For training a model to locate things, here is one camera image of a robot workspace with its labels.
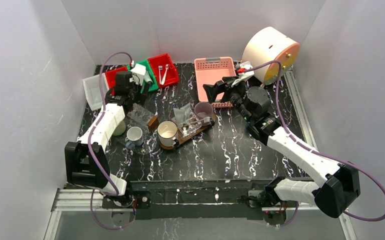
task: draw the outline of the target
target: metal frame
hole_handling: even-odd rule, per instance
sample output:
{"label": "metal frame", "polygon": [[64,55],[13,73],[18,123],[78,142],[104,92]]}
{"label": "metal frame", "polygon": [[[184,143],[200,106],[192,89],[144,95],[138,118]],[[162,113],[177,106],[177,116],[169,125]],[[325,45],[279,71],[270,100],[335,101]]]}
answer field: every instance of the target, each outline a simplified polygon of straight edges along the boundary
{"label": "metal frame", "polygon": [[[317,148],[309,119],[306,115],[305,108],[303,106],[302,99],[297,91],[296,78],[293,73],[293,69],[290,68],[284,75],[285,82],[288,86],[292,103],[294,105],[295,112],[298,117],[303,136],[305,141]],[[60,222],[60,217],[63,211],[90,211],[91,189],[58,189],[54,204],[52,206],[51,217],[48,223],[48,227],[44,236],[44,240],[54,240],[57,229]],[[94,194],[92,200],[92,206],[94,211],[107,211],[107,212],[132,212],[132,209],[128,208],[115,208],[115,209],[103,209],[103,196],[99,193]],[[265,207],[262,211],[275,211],[278,208]],[[308,204],[300,204],[298,210],[319,210],[317,206],[311,206]],[[338,220],[341,223],[344,236],[346,240],[356,240],[355,231],[353,229],[349,216],[342,214]]]}

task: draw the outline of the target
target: mug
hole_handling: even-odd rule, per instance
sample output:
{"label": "mug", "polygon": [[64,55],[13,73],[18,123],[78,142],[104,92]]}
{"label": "mug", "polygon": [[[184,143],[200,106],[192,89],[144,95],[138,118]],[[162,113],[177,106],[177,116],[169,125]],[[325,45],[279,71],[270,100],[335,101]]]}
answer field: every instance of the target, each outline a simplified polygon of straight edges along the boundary
{"label": "mug", "polygon": [[157,127],[158,138],[160,143],[166,147],[179,145],[178,127],[173,121],[164,121]]}
{"label": "mug", "polygon": [[126,142],[126,147],[128,149],[133,149],[135,146],[141,146],[144,142],[143,130],[137,126],[129,128],[126,137],[128,139]]}

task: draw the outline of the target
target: white plastic panel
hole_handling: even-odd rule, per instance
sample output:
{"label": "white plastic panel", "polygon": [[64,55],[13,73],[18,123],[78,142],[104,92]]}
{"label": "white plastic panel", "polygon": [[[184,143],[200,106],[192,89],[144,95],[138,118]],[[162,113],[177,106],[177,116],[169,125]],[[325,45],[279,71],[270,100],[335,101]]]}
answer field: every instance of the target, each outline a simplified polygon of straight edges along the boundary
{"label": "white plastic panel", "polygon": [[[94,62],[118,51],[136,61],[168,53],[175,63],[241,60],[254,34],[272,26],[302,43],[325,0],[62,0]],[[125,56],[110,63],[127,64]]]}
{"label": "white plastic panel", "polygon": [[94,67],[59,0],[0,0],[0,240],[44,238]]}
{"label": "white plastic panel", "polygon": [[116,127],[125,119],[125,112],[122,106],[118,106],[115,103],[109,103],[105,106],[105,114],[101,121],[97,124],[98,119],[104,113],[101,109],[95,121],[91,124],[88,130],[82,135],[78,141],[83,144],[88,143],[88,136],[93,127],[96,127],[92,136],[91,143],[98,143],[101,145],[102,150],[105,151],[109,139],[112,137]]}
{"label": "white plastic panel", "polygon": [[313,181],[284,179],[276,185],[274,190],[279,199],[283,201],[292,200],[315,205],[315,196],[312,194],[312,191],[318,188],[319,186]]}
{"label": "white plastic panel", "polygon": [[[385,1],[327,0],[294,64],[318,149],[350,161],[385,186]],[[350,212],[385,213],[385,197],[363,174]],[[385,239],[385,220],[354,220],[358,239]]]}
{"label": "white plastic panel", "polygon": [[[279,127],[273,133],[274,135],[270,136],[267,140],[267,146],[280,152],[289,160],[293,161],[297,167],[303,169],[319,187],[322,187],[327,181],[325,175],[333,175],[340,168],[337,165],[338,162],[315,155],[297,145],[291,138],[288,137],[282,127]],[[313,149],[297,136],[294,137],[302,144]]]}

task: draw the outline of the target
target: wooden tray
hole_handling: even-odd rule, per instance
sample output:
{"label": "wooden tray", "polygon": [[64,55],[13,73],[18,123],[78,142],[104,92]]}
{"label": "wooden tray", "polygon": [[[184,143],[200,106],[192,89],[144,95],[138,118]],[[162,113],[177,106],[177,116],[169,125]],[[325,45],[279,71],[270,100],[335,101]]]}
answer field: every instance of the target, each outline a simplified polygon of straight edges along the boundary
{"label": "wooden tray", "polygon": [[[213,116],[211,116],[211,122],[209,125],[206,125],[206,126],[202,126],[200,127],[196,132],[194,132],[193,134],[191,135],[188,135],[187,137],[182,137],[182,132],[179,130],[178,128],[178,135],[180,136],[178,141],[179,141],[179,145],[177,146],[165,146],[165,145],[162,145],[160,143],[160,140],[158,140],[158,143],[160,144],[160,147],[162,147],[163,149],[166,149],[166,150],[174,150],[176,149],[177,147],[181,146],[182,144],[184,144],[185,142],[187,142],[188,140],[192,139],[193,137],[197,136],[197,134],[199,133],[202,133],[204,130],[207,130],[207,129],[210,129],[212,128],[214,125],[215,125],[215,122],[216,122],[216,115],[213,114]],[[157,118],[157,116],[154,116],[148,123],[147,123],[147,126],[148,126],[148,129],[151,131],[151,132],[154,132],[157,127],[159,126],[159,119]]]}

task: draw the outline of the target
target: cable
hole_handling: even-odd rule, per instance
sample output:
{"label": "cable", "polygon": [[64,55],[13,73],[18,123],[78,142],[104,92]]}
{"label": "cable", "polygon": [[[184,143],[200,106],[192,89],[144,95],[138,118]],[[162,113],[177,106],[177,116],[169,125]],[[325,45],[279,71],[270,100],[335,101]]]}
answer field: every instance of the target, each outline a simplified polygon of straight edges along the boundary
{"label": "cable", "polygon": [[89,209],[91,210],[92,218],[94,219],[94,221],[95,221],[100,227],[102,227],[103,229],[107,229],[107,230],[119,230],[119,229],[123,229],[123,228],[129,226],[131,223],[133,223],[133,222],[135,221],[135,218],[134,218],[132,221],[128,222],[127,224],[125,224],[125,225],[123,225],[123,226],[119,226],[119,227],[110,227],[110,226],[106,226],[106,225],[102,224],[102,223],[98,220],[98,218],[97,218],[97,216],[96,216],[96,214],[94,213],[94,210],[93,210],[93,198],[94,198],[94,192],[95,192],[95,191],[96,191],[95,189],[92,190],[92,193],[91,193],[91,201],[90,201],[90,203],[89,203]]}
{"label": "cable", "polygon": [[286,221],[285,223],[283,223],[283,224],[281,224],[279,226],[280,227],[285,227],[288,224],[290,224],[293,221],[293,219],[296,217],[298,210],[299,210],[299,202],[296,202],[295,203],[295,210],[294,210],[294,213],[292,214],[291,218],[288,221]]}
{"label": "cable", "polygon": [[[282,127],[284,128],[285,132],[287,134],[290,134],[290,130],[288,129],[286,123],[285,123],[285,120],[283,118],[283,115],[281,113],[281,108],[280,108],[280,104],[279,104],[279,91],[280,91],[280,84],[281,84],[281,68],[282,68],[282,64],[280,61],[278,60],[272,60],[272,61],[269,61],[267,63],[264,63],[262,65],[259,65],[257,67],[254,67],[254,68],[251,68],[251,69],[247,69],[244,71],[244,73],[247,73],[247,72],[250,72],[250,71],[254,71],[254,70],[257,70],[257,69],[260,69],[260,68],[263,68],[269,64],[273,64],[273,63],[276,63],[278,64],[278,74],[276,76],[276,89],[275,89],[275,104],[276,104],[276,110],[278,112],[278,115],[279,115],[279,119],[282,123]],[[297,144],[299,145],[300,147],[302,147],[303,149],[307,150],[307,151],[310,151],[311,149],[307,146],[305,146],[304,144],[302,144],[301,142],[297,141],[296,138],[293,136],[293,134],[290,134],[289,137]],[[366,170],[364,170],[363,168],[359,167],[359,166],[356,166],[354,165],[353,163],[351,162],[346,162],[344,160],[341,160],[341,159],[338,159],[336,157],[333,157],[333,156],[329,156],[327,154],[324,154],[324,153],[321,153],[321,152],[318,152],[318,151],[311,151],[313,154],[317,155],[317,156],[320,156],[320,157],[323,157],[323,158],[327,158],[327,159],[331,159],[331,160],[334,160],[334,161],[337,161],[341,164],[344,164],[344,165],[347,165],[347,166],[351,166],[353,168],[355,168],[356,170],[358,170],[359,172],[365,174],[368,178],[370,178],[378,187],[379,189],[381,189],[381,191],[384,193],[385,195],[385,187],[380,183],[380,181],[378,181],[378,179],[376,179],[372,174],[370,174],[369,172],[367,172]],[[352,217],[352,218],[355,218],[355,219],[358,219],[358,220],[362,220],[362,221],[367,221],[367,222],[378,222],[378,221],[382,221],[385,219],[385,213],[382,215],[382,216],[379,216],[379,217],[375,217],[375,218],[367,218],[367,217],[361,217],[361,216],[356,216],[352,213],[349,213],[347,211],[344,212],[344,214]]]}
{"label": "cable", "polygon": [[104,192],[104,194],[106,195],[109,195],[109,196],[118,196],[119,195],[119,190],[118,190],[118,187],[116,186],[116,184],[113,182],[113,180],[110,178],[110,176],[107,174],[107,172],[104,170],[103,166],[100,164],[96,154],[94,153],[93,151],[93,146],[91,145],[91,138],[94,134],[94,130],[96,129],[96,126],[100,123],[100,121],[103,119],[104,117],[104,114],[106,113],[106,99],[105,99],[105,96],[104,96],[104,91],[103,91],[103,84],[102,84],[102,81],[103,81],[103,71],[104,71],[104,67],[105,65],[107,64],[107,62],[115,55],[118,55],[118,54],[126,54],[129,59],[130,59],[130,62],[129,64],[132,63],[132,57],[129,53],[127,52],[124,52],[124,51],[120,51],[120,52],[115,52],[113,53],[112,55],[110,55],[107,60],[101,65],[101,68],[100,68],[100,72],[98,74],[98,85],[99,85],[99,88],[100,88],[100,94],[101,94],[101,100],[102,100],[102,114],[100,114],[100,116],[98,117],[98,120],[97,120],[97,123],[95,124],[95,126],[93,126],[91,128],[91,132],[89,132],[89,135],[88,135],[88,150],[89,150],[89,154],[91,155],[92,159],[94,160],[95,164],[97,165],[98,169],[101,171],[101,173],[104,175],[105,179],[107,179],[107,181],[111,184],[111,186],[114,188],[115,192],[116,193],[111,193],[111,192]]}
{"label": "cable", "polygon": [[285,203],[285,207],[284,207],[284,210],[281,211],[281,213],[285,212],[288,208],[288,202],[284,201],[284,203]]}

